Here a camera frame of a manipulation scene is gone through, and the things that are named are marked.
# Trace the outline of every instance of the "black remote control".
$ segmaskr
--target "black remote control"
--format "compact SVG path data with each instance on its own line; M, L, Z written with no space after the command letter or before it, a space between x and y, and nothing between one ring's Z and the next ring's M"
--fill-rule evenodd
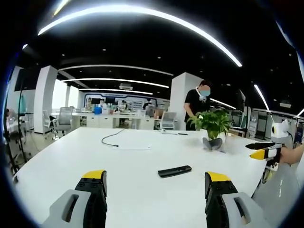
M188 165L173 168L173 169L168 169L168 170L158 170L157 173L160 177L172 177L176 175L180 175L186 172L190 172L192 168Z

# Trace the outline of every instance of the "computer monitor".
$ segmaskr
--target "computer monitor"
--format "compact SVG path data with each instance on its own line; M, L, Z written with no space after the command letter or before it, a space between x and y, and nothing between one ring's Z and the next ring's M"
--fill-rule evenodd
M93 105L98 105L98 104L100 104L100 98L92 98L91 99L91 104L93 104Z
M115 104L115 97L106 97L105 103L106 104Z

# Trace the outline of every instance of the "face mask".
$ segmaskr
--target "face mask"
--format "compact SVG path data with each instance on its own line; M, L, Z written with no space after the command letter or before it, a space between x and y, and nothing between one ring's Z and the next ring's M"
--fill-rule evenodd
M202 96L209 96L210 95L210 90L203 90L203 91L200 91L200 94Z

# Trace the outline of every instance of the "green leaves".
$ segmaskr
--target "green leaves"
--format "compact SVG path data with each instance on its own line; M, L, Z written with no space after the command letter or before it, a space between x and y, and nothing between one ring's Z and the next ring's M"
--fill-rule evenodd
M230 121L225 110L215 110L214 112L198 112L194 117L188 119L191 125L195 124L196 130L206 129L209 139L216 139L222 132L229 131Z

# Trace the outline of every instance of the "blue container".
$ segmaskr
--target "blue container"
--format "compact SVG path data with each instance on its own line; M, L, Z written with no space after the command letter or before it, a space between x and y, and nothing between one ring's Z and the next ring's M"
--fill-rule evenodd
M102 112L101 107L95 107L95 109L94 109L94 114L95 114L95 115L100 115L101 112Z

